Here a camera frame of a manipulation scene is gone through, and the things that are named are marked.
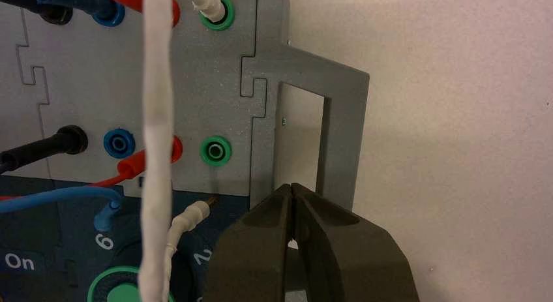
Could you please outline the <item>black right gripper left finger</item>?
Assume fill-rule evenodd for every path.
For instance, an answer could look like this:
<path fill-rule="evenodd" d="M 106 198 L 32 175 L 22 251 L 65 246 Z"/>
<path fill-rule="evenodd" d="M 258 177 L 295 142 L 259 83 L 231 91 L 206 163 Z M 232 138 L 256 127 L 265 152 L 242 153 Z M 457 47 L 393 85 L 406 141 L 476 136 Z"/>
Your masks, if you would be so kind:
<path fill-rule="evenodd" d="M 219 237 L 204 301 L 283 301 L 293 196 L 282 185 Z"/>

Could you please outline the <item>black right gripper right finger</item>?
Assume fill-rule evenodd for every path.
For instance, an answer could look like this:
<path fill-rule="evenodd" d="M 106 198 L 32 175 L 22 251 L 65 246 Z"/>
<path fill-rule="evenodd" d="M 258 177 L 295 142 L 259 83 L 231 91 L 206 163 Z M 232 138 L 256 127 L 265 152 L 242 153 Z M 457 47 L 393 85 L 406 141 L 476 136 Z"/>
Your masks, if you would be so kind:
<path fill-rule="evenodd" d="M 294 183 L 294 239 L 309 301 L 418 301 L 407 257 L 382 227 Z"/>

